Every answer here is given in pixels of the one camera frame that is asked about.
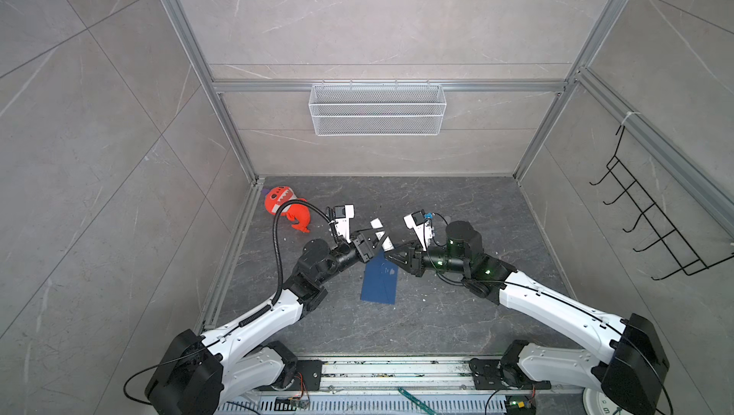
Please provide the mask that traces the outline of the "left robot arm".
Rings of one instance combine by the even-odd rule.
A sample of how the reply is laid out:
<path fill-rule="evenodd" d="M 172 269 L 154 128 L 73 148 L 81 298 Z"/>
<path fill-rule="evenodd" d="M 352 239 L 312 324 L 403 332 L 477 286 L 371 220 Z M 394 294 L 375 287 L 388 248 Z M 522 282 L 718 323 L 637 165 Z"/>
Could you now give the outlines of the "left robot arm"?
<path fill-rule="evenodd" d="M 347 219 L 335 210 L 310 208 L 327 224 L 331 241 L 303 247 L 289 277 L 276 260 L 275 293 L 223 326 L 196 334 L 187 329 L 172 340 L 162 361 L 149 367 L 142 405 L 159 414 L 212 414 L 220 405 L 261 386 L 286 386 L 296 374 L 296 356 L 272 337 L 315 311 L 327 296 L 325 284 L 382 250 L 385 229 L 341 234 Z"/>

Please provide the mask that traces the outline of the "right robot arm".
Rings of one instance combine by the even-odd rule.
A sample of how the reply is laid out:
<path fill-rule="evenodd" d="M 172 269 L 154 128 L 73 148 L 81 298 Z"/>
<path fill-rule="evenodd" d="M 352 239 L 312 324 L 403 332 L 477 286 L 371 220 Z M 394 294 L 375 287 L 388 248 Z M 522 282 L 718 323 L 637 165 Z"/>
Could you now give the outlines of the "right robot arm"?
<path fill-rule="evenodd" d="M 575 349 L 515 340 L 497 365 L 502 384 L 530 388 L 541 382 L 583 387 L 631 414 L 656 414 L 670 398 L 664 381 L 670 363 L 655 326 L 637 314 L 627 319 L 582 304 L 542 285 L 512 264 L 487 254 L 466 221 L 445 227 L 445 244 L 434 242 L 429 219 L 405 218 L 416 238 L 395 246 L 385 233 L 378 241 L 387 260 L 420 277 L 428 269 L 478 298 L 532 317 L 576 343 Z"/>

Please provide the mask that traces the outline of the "blue envelope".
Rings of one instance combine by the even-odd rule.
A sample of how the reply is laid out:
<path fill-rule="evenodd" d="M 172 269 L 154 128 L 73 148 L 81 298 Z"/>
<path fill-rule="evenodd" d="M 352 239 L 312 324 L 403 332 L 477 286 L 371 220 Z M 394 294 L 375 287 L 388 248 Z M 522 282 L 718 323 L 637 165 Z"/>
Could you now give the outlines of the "blue envelope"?
<path fill-rule="evenodd" d="M 379 252 L 365 265 L 361 300 L 386 305 L 395 305 L 397 298 L 399 268 Z"/>

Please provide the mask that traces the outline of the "white glue stick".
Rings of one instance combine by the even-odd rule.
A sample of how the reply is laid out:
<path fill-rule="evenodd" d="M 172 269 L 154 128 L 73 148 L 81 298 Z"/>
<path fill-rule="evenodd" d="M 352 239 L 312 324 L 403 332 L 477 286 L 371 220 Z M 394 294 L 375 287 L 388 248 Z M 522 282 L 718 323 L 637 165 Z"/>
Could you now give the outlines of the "white glue stick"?
<path fill-rule="evenodd" d="M 380 221 L 380 218 L 376 218 L 370 222 L 370 225 L 372 229 L 376 231 L 376 237 L 378 239 L 378 243 L 380 243 L 380 248 L 384 252 L 390 252 L 395 249 L 392 240 L 388 236 L 388 233 L 386 229 L 384 229 L 384 226 L 382 225 L 382 222 Z"/>

